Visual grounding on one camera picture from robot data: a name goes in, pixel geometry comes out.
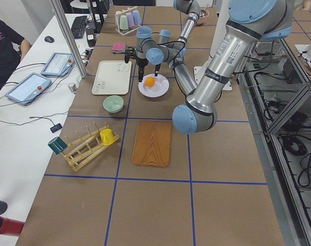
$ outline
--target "black shirt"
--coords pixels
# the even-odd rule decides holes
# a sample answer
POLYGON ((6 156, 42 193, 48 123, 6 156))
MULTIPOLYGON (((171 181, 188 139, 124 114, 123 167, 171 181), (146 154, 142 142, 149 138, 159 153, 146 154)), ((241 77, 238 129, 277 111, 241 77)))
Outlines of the black shirt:
POLYGON ((24 37, 0 20, 0 89, 20 63, 20 56, 13 44, 20 45, 24 37))

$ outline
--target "computer mouse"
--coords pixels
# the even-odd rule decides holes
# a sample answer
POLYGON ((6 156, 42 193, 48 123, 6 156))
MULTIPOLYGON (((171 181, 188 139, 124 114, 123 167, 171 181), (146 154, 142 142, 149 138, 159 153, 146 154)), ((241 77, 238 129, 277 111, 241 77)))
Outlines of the computer mouse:
POLYGON ((52 38, 51 36, 46 36, 45 41, 48 43, 52 43, 52 42, 54 42, 54 38, 52 38))

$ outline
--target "green bowl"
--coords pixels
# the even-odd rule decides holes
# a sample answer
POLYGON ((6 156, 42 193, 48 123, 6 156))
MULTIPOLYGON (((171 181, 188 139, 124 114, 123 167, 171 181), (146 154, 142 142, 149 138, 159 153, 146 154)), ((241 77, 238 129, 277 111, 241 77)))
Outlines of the green bowl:
POLYGON ((109 113, 117 113, 123 108, 123 99, 121 96, 108 96, 103 101, 103 107, 109 113))

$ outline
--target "white desk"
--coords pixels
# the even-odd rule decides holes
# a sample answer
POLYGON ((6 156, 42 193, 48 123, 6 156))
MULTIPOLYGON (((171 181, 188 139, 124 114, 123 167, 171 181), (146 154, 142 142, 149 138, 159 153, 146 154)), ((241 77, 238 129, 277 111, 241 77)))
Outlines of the white desk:
MULTIPOLYGON (((72 2, 70 2, 70 6, 71 8, 76 9, 88 9, 87 3, 80 2, 79 0, 73 0, 72 2)), ((93 7, 96 8, 96 2, 93 2, 93 7)))
MULTIPOLYGON (((79 15, 81 14, 68 14, 69 25, 79 15)), ((79 44, 80 53, 88 48, 86 37, 76 39, 76 43, 79 44)), ((33 63, 46 63, 54 52, 70 53, 55 17, 51 19, 19 67, 33 63), (45 42, 44 38, 47 35, 52 36, 55 42, 45 42)), ((8 81, 20 82, 32 72, 40 73, 42 68, 43 66, 32 66, 19 69, 8 81)), ((78 84, 76 82, 78 77, 78 69, 73 68, 70 75, 60 83, 59 88, 41 95, 31 105, 24 107, 14 104, 0 107, 0 120, 21 124, 30 121, 30 116, 66 112, 74 98, 74 94, 68 89, 68 84, 72 82, 78 84)), ((13 88, 13 84, 4 86, 0 91, 0 97, 11 88, 13 88)), ((0 105, 10 103, 12 102, 6 97, 0 99, 0 105)), ((50 117, 50 119, 55 124, 63 125, 66 117, 66 115, 58 115, 50 117)), ((60 131, 52 133, 51 126, 53 126, 52 123, 47 119, 40 119, 23 126, 11 126, 0 122, 0 200, 8 203, 7 211, 1 216, 21 221, 26 220, 52 154, 47 143, 60 133, 60 131)), ((0 235, 0 246, 15 245, 16 241, 17 237, 0 235)))

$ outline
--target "yellow cup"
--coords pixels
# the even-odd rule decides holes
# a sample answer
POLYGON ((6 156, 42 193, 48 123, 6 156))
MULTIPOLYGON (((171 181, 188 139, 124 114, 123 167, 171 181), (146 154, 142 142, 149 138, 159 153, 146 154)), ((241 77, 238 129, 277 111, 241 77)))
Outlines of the yellow cup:
POLYGON ((115 139, 110 128, 105 128, 99 132, 100 139, 103 145, 111 145, 114 143, 115 139))

